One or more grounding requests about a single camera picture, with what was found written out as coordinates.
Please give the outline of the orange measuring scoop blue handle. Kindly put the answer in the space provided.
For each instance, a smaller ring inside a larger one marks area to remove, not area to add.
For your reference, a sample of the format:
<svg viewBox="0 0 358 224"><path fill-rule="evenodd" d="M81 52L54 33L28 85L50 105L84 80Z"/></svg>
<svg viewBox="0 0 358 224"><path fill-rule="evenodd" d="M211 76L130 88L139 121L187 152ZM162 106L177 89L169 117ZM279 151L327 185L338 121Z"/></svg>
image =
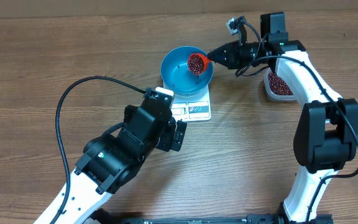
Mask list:
<svg viewBox="0 0 358 224"><path fill-rule="evenodd" d="M210 62L211 61L207 58L207 56L201 53L195 53L189 56L187 66L191 73L200 75L206 71Z"/></svg>

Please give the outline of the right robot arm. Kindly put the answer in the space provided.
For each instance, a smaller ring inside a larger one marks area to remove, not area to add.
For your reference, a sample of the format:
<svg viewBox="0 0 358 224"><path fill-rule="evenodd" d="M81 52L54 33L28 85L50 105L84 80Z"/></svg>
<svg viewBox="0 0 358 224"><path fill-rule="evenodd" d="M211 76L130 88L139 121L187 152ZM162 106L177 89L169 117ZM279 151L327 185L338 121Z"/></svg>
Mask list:
<svg viewBox="0 0 358 224"><path fill-rule="evenodd" d="M331 223L331 215L317 215L317 207L331 179L358 174L358 102L344 99L319 75L299 40L290 40L283 12L262 14L256 42L248 42L244 16L226 23L238 40L226 43L207 58L237 77L249 67L267 64L289 87L302 108L293 139L299 164L295 181L274 223Z"/></svg>

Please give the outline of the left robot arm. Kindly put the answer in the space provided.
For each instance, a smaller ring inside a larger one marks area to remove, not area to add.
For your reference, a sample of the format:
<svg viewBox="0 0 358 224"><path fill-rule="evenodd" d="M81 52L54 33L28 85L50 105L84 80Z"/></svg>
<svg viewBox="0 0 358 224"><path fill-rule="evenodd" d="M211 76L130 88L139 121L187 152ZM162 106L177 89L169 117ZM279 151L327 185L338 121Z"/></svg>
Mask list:
<svg viewBox="0 0 358 224"><path fill-rule="evenodd" d="M84 223L120 187L133 179L154 149L179 151L186 123L172 116L175 95L157 88L140 106L125 108L124 121L92 139L70 174L70 183L37 223Z"/></svg>

